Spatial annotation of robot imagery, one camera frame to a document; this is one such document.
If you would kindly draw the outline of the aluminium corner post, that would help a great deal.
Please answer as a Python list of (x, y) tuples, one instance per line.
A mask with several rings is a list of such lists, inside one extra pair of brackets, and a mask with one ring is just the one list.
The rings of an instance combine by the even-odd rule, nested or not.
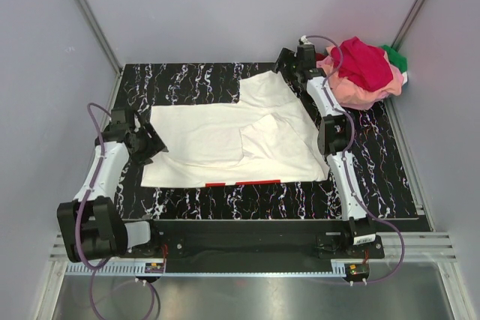
[(404, 44), (404, 41), (407, 38), (414, 22), (416, 21), (418, 15), (421, 13), (422, 8), (427, 3), (427, 0), (414, 0), (409, 11), (402, 22), (397, 34), (394, 37), (393, 42), (391, 43), (391, 48), (396, 51), (399, 51)]
[(101, 28), (100, 23), (97, 20), (97, 17), (94, 14), (94, 11), (89, 4), (89, 0), (74, 0), (77, 6), (80, 9), (88, 27), (93, 32), (95, 39), (97, 40), (99, 46), (101, 47), (104, 55), (106, 56), (111, 68), (116, 74), (120, 74), (123, 65), (118, 60), (113, 48), (110, 45), (110, 42), (107, 40), (104, 31)]

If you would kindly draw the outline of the left aluminium corner post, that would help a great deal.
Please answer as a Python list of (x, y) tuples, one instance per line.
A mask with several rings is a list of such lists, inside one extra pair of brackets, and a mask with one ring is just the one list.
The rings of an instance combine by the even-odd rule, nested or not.
[(100, 23), (97, 20), (97, 17), (94, 14), (94, 11), (89, 4), (89, 0), (74, 0), (77, 6), (80, 9), (88, 27), (93, 32), (95, 39), (97, 40), (99, 46), (101, 47), (104, 55), (106, 56), (111, 68), (116, 74), (120, 74), (123, 65), (118, 60), (113, 48), (110, 45), (110, 42), (107, 40), (104, 31), (101, 28)]

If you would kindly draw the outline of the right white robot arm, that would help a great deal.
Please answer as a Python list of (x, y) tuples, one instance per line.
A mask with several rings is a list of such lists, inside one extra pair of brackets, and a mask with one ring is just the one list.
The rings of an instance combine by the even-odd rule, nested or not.
[(316, 50), (312, 44), (300, 44), (296, 51), (283, 48), (274, 63), (286, 81), (305, 91), (314, 101), (321, 117), (317, 144), (325, 158), (340, 197), (343, 230), (340, 248), (349, 257), (363, 253), (376, 239), (372, 219), (361, 200), (361, 191), (353, 166), (354, 125), (352, 118), (340, 106), (329, 81), (317, 67)]

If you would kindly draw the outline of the green t-shirt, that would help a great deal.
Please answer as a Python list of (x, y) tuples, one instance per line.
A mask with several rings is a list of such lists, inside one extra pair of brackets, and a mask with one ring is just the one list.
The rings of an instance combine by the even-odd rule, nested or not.
[(390, 64), (394, 65), (401, 73), (407, 72), (408, 61), (405, 56), (401, 55), (397, 50), (388, 45), (382, 45), (380, 48), (385, 51)]

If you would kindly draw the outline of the right aluminium corner post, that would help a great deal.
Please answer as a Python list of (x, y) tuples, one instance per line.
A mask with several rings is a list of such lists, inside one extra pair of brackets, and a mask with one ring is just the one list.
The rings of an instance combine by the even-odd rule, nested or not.
[(397, 34), (394, 37), (393, 42), (391, 43), (391, 48), (396, 51), (399, 51), (404, 44), (404, 41), (407, 38), (414, 22), (416, 21), (418, 15), (421, 13), (422, 8), (427, 3), (427, 0), (414, 0), (409, 11), (402, 22)]

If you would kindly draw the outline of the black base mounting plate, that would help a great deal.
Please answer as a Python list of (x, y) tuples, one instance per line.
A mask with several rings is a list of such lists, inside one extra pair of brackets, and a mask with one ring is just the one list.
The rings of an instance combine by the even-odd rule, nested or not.
[(343, 220), (149, 220), (157, 245), (169, 257), (196, 254), (301, 253), (327, 259), (385, 258), (374, 226), (372, 242), (354, 244), (350, 224)]

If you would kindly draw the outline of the magenta t-shirt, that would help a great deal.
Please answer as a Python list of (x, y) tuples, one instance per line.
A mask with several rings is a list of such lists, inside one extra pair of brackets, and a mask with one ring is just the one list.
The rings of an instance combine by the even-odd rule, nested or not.
[(386, 52), (376, 46), (364, 43), (358, 37), (352, 37), (334, 46), (330, 56), (337, 68), (338, 76), (347, 78), (358, 87), (374, 92), (386, 87), (393, 74)]

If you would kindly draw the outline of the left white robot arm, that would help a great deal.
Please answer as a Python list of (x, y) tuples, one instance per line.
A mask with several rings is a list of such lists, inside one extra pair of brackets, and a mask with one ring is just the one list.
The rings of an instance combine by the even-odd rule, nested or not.
[(167, 151), (152, 124), (136, 109), (110, 111), (110, 122), (97, 132), (95, 156), (81, 190), (56, 212), (64, 248), (73, 263), (92, 267), (94, 260), (124, 256), (139, 250), (156, 256), (162, 239), (151, 221), (125, 222), (114, 199), (124, 167), (144, 167), (155, 155)]

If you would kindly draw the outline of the aluminium rail profile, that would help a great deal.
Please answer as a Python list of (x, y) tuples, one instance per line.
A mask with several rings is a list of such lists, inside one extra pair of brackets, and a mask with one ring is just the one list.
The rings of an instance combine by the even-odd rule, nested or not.
[(206, 251), (227, 253), (295, 252), (319, 253), (326, 259), (369, 258), (393, 261), (404, 256), (405, 262), (454, 262), (455, 251), (446, 233), (439, 232), (380, 232), (372, 243), (347, 249), (335, 232), (309, 234), (193, 234), (174, 235), (160, 242), (166, 244), (170, 259), (182, 259)]

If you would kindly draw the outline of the white t-shirt red print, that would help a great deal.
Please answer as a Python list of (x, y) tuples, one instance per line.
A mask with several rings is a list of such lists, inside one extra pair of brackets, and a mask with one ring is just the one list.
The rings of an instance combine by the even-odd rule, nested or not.
[(239, 85), (237, 103), (152, 108), (168, 150), (145, 166), (143, 187), (327, 179), (317, 127), (282, 75), (268, 71)]

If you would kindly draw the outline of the pink t-shirt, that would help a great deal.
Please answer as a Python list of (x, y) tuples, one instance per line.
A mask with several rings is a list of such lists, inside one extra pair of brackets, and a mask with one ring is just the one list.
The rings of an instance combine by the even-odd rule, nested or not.
[(347, 78), (338, 76), (338, 69), (334, 67), (334, 62), (329, 54), (333, 47), (334, 46), (329, 46), (326, 48), (327, 56), (318, 60), (316, 65), (317, 67), (321, 67), (325, 71), (325, 74), (329, 76), (329, 87), (341, 106), (351, 109), (367, 110), (377, 101), (389, 96), (401, 95), (402, 88), (407, 83), (405, 73), (401, 73), (394, 65), (390, 64), (386, 54), (385, 58), (389, 62), (393, 80), (386, 87), (374, 92), (369, 92), (350, 82)]

